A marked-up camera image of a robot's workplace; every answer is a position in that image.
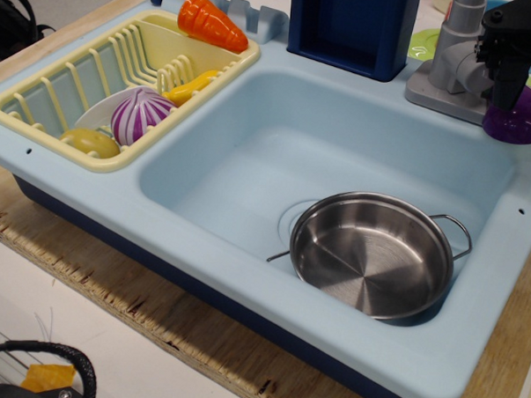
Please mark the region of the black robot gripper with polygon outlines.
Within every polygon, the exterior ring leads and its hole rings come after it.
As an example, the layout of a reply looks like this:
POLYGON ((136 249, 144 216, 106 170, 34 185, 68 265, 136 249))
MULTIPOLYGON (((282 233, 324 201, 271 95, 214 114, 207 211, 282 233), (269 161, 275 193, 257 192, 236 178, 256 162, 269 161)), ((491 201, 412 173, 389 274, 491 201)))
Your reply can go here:
POLYGON ((492 104, 512 109, 522 94, 531 67, 531 0, 512 0, 486 11, 477 61, 493 68, 492 104))

